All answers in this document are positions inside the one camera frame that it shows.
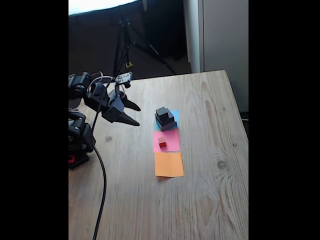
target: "red cube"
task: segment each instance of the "red cube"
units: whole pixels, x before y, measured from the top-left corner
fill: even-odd
[[[165,138],[164,138],[164,137],[160,137],[160,138],[158,138],[158,141],[159,141],[159,146],[160,146],[160,148],[164,148],[164,147],[166,147],[166,146],[167,146],[167,144],[166,144],[166,140],[165,140]]]
[[[165,142],[161,142],[161,143],[159,143],[159,146],[160,146],[160,148],[164,148],[167,146],[167,144]]]

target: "white light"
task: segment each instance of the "white light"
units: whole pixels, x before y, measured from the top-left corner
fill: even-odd
[[[69,15],[82,14],[90,11],[110,9],[137,0],[68,0]]]

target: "wood knot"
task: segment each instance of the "wood knot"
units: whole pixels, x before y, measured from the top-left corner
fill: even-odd
[[[218,161],[218,168],[220,169],[220,170],[222,170],[222,169],[225,169],[226,168],[226,162],[225,161]]]

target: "wooden table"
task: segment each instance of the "wooden table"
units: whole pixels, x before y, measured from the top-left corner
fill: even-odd
[[[126,89],[140,126],[100,116],[94,130],[107,188],[99,240],[249,238],[248,138],[224,70],[136,80]],[[155,176],[155,111],[179,110],[183,177]],[[81,102],[89,122],[96,112]],[[103,192],[95,152],[69,170],[69,239],[92,239]]]

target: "blue paper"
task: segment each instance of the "blue paper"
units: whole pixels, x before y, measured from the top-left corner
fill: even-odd
[[[173,127],[173,128],[170,128],[170,129],[178,128],[179,127],[179,110],[173,110],[173,111],[170,111],[170,112],[174,116],[174,121],[176,122],[176,126]],[[156,116],[154,116],[154,130],[155,131],[161,131],[160,130],[160,126],[157,123]]]

